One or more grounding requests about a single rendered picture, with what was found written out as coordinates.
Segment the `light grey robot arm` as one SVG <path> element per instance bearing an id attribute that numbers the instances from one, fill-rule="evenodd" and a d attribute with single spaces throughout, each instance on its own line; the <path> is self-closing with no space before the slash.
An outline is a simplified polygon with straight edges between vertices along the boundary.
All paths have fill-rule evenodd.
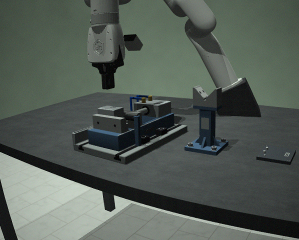
<path id="1" fill-rule="evenodd" d="M 120 23 L 119 5 L 131 0 L 84 0 L 90 7 L 91 25 Z M 198 51 L 216 88 L 222 92 L 241 83 L 237 78 L 222 46 L 212 31 L 217 25 L 216 18 L 203 0 L 163 0 L 178 17 L 188 17 L 185 33 Z M 128 51 L 140 51 L 143 44 L 136 34 L 124 35 L 124 46 Z"/>

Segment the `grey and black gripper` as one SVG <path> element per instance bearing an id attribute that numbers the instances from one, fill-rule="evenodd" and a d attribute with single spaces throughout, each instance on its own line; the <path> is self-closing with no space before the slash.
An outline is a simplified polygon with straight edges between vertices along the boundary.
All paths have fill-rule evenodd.
<path id="1" fill-rule="evenodd" d="M 125 42 L 119 22 L 93 24 L 88 31 L 87 59 L 99 70 L 102 89 L 115 88 L 114 73 L 124 65 Z"/>

